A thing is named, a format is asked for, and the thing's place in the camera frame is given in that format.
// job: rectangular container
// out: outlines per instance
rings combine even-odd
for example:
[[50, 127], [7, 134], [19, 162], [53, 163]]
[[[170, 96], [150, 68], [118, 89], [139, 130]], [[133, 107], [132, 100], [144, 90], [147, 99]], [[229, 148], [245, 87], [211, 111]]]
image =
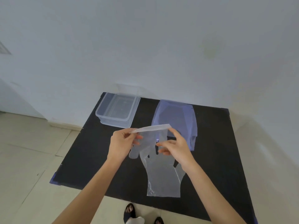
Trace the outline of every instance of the rectangular container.
[[96, 110], [102, 124], [130, 128], [140, 97], [128, 94], [106, 93]]

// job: sandal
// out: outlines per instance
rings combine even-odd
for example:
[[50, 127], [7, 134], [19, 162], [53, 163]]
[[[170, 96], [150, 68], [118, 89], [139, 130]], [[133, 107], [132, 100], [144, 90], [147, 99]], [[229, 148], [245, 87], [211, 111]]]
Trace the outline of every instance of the sandal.
[[161, 217], [157, 217], [154, 224], [157, 224], [157, 221], [159, 221], [160, 224], [164, 224], [163, 219]]
[[[132, 206], [133, 210], [128, 212], [127, 209]], [[123, 221], [126, 223], [128, 221], [129, 218], [136, 218], [136, 213], [135, 213], [135, 208], [134, 205], [132, 203], [129, 203], [125, 209], [125, 212], [123, 213]]]

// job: slipper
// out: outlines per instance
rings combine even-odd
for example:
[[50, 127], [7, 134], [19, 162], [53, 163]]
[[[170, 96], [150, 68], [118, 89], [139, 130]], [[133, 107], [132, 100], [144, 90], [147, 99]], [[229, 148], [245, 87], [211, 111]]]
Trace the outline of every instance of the slipper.
[[161, 224], [164, 224], [163, 219], [161, 217], [157, 217], [154, 224], [156, 224], [156, 221], [159, 221]]
[[[131, 212], [127, 212], [128, 207], [132, 206], [133, 210]], [[135, 208], [132, 203], [129, 203], [126, 206], [125, 212], [123, 213], [123, 221], [126, 223], [129, 218], [136, 218]]]

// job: white pants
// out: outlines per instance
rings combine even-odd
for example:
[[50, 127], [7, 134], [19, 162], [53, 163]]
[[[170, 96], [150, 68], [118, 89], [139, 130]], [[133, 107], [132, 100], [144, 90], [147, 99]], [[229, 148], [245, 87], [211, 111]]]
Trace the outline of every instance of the white pants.
[[144, 224], [145, 220], [143, 217], [138, 217], [135, 219], [130, 219], [126, 222], [126, 224]]

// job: table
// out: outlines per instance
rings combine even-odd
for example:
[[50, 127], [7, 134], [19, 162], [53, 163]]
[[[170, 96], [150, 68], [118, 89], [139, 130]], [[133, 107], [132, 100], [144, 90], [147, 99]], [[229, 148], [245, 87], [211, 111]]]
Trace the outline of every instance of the table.
[[[83, 189], [105, 162], [110, 137], [120, 128], [103, 125], [95, 116], [104, 94], [55, 173], [52, 180], [56, 184]], [[150, 126], [158, 103], [141, 98], [131, 127]], [[198, 130], [192, 152], [195, 160], [247, 224], [253, 224], [254, 211], [228, 109], [200, 105], [193, 105], [193, 109]], [[147, 196], [147, 173], [140, 158], [125, 158], [106, 196], [210, 220], [186, 174], [181, 198]]]

